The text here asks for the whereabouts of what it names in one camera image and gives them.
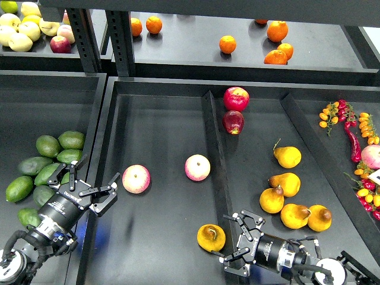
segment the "robotic arm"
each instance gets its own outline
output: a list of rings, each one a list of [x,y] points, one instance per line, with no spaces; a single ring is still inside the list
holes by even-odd
[[[261,231],[265,220],[249,211],[242,210],[225,218],[236,221],[242,233],[237,242],[237,251],[230,255],[219,252],[219,256],[226,272],[243,277],[250,275],[250,267],[255,264],[259,267],[280,273],[288,281],[304,284],[301,276],[311,280],[313,284],[342,285],[346,283],[347,271],[355,276],[357,284],[380,285],[380,279],[357,262],[347,252],[342,251],[336,259],[323,258],[316,236],[304,239],[282,239],[268,235]],[[314,242],[316,257],[312,257],[303,245],[303,241]],[[243,260],[245,265],[233,268],[235,261]]]
[[[16,231],[0,251],[1,285],[30,284],[48,258],[74,251],[78,242],[71,229],[87,210],[101,217],[117,201],[116,181],[120,174],[117,173],[108,185],[93,188],[77,179],[77,170],[85,162],[86,157],[71,164],[61,163],[48,179],[47,184],[56,194],[38,211],[42,222],[38,227],[27,226],[28,232]],[[69,182],[61,185],[59,181],[67,172]],[[13,248],[19,239],[26,241],[21,250]]]

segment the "orange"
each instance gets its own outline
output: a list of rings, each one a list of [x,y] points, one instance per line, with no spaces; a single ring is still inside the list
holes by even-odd
[[[220,50],[230,54],[236,49],[236,40],[232,36],[223,36],[219,41]]]
[[[149,33],[158,34],[162,29],[162,21],[159,17],[150,16],[146,22]]]
[[[265,25],[268,23],[268,20],[255,19],[255,22],[261,25]]]
[[[287,60],[292,58],[294,48],[290,43],[282,43],[277,47],[277,49],[282,50],[284,53],[286,53]]]
[[[265,64],[286,64],[287,56],[282,50],[275,49],[266,55],[264,58]]]
[[[280,42],[285,39],[289,28],[285,21],[273,21],[267,30],[267,36],[272,42]]]
[[[143,24],[138,18],[131,18],[132,35],[138,37],[143,31]]]

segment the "red chili pepper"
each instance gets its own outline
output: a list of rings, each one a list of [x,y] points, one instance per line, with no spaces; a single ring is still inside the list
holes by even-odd
[[[363,183],[364,188],[371,190],[371,191],[374,191],[376,189],[376,185],[371,180],[362,179],[361,181]]]
[[[351,142],[351,160],[352,162],[360,162],[362,160],[362,149],[360,148],[359,140],[352,133],[349,128],[346,128],[346,124],[344,126],[344,130],[346,134],[349,136]]]
[[[351,124],[350,124],[353,128],[355,128],[357,126],[357,121],[351,121]]]
[[[380,212],[379,211],[373,211],[372,215],[375,217],[375,219],[380,221]]]

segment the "white tag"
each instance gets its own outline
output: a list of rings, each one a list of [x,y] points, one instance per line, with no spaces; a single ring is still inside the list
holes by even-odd
[[[368,175],[368,178],[374,181],[377,185],[380,185],[380,169]]]

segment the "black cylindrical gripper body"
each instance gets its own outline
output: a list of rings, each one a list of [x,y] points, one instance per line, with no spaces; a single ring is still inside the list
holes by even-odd
[[[286,240],[277,236],[261,236],[255,254],[256,265],[279,273],[281,267],[278,258],[286,244]]]
[[[84,211],[80,210],[78,205],[61,194],[54,194],[38,211],[39,215],[51,218],[61,228],[66,230],[71,229],[83,213]]]

